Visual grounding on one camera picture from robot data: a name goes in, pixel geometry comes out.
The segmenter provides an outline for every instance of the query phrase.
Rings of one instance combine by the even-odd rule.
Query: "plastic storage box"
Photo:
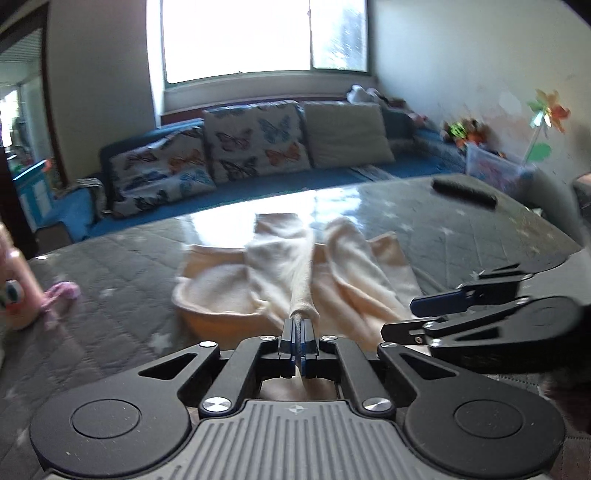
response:
[[[522,164],[520,159],[507,155],[507,159],[467,144],[466,174],[475,177],[515,200],[526,199],[534,178],[535,166]]]
[[[53,194],[43,172],[45,160],[26,169],[13,179],[18,199],[31,230],[36,231],[53,208]]]

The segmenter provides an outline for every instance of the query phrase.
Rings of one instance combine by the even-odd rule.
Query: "window frame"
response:
[[[182,82],[177,83],[170,83],[168,81],[168,74],[166,71],[166,50],[164,48],[164,1],[160,0],[160,40],[161,40],[161,50],[162,50],[162,72],[164,76],[164,90],[171,90],[176,87],[182,87],[187,85],[198,85],[201,82],[210,82],[215,80],[221,79],[238,79],[238,78],[253,78],[257,76],[268,76],[268,75],[282,75],[282,74],[289,74],[289,73],[301,73],[301,74],[310,74],[314,75],[316,73],[330,73],[336,75],[361,75],[366,77],[372,77],[373,74],[373,57],[372,57],[372,48],[371,48],[371,39],[372,39],[372,24],[371,24],[371,1],[365,0],[365,41],[367,45],[367,71],[362,70],[342,70],[342,69],[318,69],[314,67],[314,54],[313,54],[313,47],[312,47],[312,17],[311,17],[311,8],[310,8],[310,0],[308,1],[308,21],[309,21],[309,31],[310,31],[310,68],[307,70],[264,70],[261,72],[238,72],[238,73],[227,73],[224,75],[214,75],[211,77],[204,77],[200,79],[193,79],[193,80],[184,80]]]

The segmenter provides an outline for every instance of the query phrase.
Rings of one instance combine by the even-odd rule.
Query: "bed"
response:
[[[463,175],[456,180],[487,189]],[[197,342],[171,303],[187,244],[241,247],[256,213],[296,212],[320,235],[339,215],[366,238],[394,231],[421,288],[454,288],[484,269],[580,246],[502,194],[496,210],[436,196],[431,177],[309,190],[218,207],[90,239],[31,260],[42,286],[77,282],[83,297],[59,325],[37,322],[5,336],[0,371],[0,478],[42,476],[28,438],[51,395],[141,365]],[[538,392],[541,374],[497,375]],[[555,478],[587,478],[591,437],[569,426]]]

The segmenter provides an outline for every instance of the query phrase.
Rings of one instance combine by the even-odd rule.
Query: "bright window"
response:
[[[12,145],[12,123],[18,117],[18,92],[13,90],[0,100],[0,121],[2,122],[2,145]]]
[[[366,0],[162,2],[168,83],[279,70],[368,71]]]

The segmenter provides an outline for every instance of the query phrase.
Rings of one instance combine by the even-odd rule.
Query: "cream towel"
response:
[[[244,249],[189,248],[173,302],[199,338],[222,349],[278,335],[284,319],[299,313],[312,320],[316,336],[345,336],[375,351],[385,323],[414,318],[410,301],[421,291],[412,268],[392,232],[366,241],[350,220],[337,218],[324,238],[314,244],[313,232],[293,213],[259,215]],[[281,388],[264,389],[262,397],[325,396],[297,382],[270,383]]]

